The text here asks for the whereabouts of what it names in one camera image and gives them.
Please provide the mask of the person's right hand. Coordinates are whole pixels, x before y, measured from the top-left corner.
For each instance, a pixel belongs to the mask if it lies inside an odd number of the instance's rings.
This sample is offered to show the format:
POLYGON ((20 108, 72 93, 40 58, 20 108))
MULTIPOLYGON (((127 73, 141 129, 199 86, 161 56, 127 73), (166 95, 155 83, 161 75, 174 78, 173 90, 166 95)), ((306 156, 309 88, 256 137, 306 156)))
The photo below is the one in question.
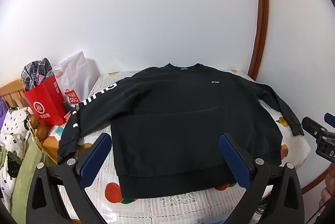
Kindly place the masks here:
POLYGON ((323 212, 325 208, 325 204, 334 195, 334 188, 335 188, 334 172, 335 172, 335 165, 334 163, 332 163, 329 166, 328 173, 325 177, 326 187, 321 191, 321 200, 319 202, 319 208, 320 208, 321 213, 323 212))

